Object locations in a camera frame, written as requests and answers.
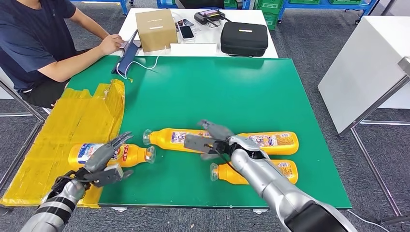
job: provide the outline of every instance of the green crate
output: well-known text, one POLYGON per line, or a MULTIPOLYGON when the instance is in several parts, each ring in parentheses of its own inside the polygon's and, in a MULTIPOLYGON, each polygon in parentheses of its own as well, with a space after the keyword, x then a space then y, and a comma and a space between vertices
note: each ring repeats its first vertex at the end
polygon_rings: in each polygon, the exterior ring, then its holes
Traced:
POLYGON ((256 0, 253 9, 279 14, 283 0, 256 0))
POLYGON ((297 3, 297 4, 316 4, 316 5, 319 5, 320 0, 289 0, 289 3, 297 3))
POLYGON ((358 5, 362 0, 329 0, 330 4, 346 4, 346 5, 358 5))
POLYGON ((278 22, 279 14, 274 14, 272 12, 263 12, 266 25, 268 26, 269 30, 274 30, 276 27, 276 23, 278 22))

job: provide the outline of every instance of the robotic arm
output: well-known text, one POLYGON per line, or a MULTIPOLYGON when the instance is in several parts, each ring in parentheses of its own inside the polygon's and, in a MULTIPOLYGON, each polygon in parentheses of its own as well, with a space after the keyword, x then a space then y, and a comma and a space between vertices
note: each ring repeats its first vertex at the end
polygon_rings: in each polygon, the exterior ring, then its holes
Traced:
POLYGON ((184 146, 202 151, 203 159, 228 154, 241 174, 277 214, 286 232, 357 232, 334 207, 301 191, 275 167, 266 152, 251 139, 236 136, 224 126, 202 120, 213 138, 186 135, 184 146))
POLYGON ((95 185, 102 187, 121 181, 132 174, 123 172, 119 164, 107 167, 107 163, 119 147, 132 138, 126 132, 98 148, 78 171, 69 171, 56 179, 52 191, 35 214, 27 221, 21 232, 60 232, 70 219, 77 203, 86 191, 95 185))

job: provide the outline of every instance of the phone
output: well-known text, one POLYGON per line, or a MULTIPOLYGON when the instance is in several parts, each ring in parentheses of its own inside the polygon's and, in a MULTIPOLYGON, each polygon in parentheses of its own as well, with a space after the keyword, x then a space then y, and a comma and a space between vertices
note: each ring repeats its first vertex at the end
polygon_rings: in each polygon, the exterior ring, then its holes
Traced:
POLYGON ((194 38, 193 32, 190 26, 179 26, 183 40, 191 40, 194 38))

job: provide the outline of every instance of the yellow tape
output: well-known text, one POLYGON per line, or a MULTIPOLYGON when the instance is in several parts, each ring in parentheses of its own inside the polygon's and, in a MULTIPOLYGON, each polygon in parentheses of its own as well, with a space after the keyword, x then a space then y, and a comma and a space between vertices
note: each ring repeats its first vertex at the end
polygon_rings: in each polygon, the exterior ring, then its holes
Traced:
MULTIPOLYGON (((20 169, 0 199, 5 206, 39 205, 57 176, 71 170, 68 154, 75 144, 106 143, 119 133, 124 116, 124 84, 114 80, 88 90, 66 89, 37 135, 20 169)), ((102 188, 92 186, 79 202, 99 207, 102 188)))

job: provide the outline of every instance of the red label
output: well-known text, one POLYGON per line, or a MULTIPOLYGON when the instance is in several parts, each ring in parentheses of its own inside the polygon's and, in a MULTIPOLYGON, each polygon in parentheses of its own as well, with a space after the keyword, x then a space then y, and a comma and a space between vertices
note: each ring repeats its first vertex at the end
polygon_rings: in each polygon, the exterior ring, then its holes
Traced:
POLYGON ((122 155, 122 161, 127 161, 128 145, 124 146, 124 155, 122 155))

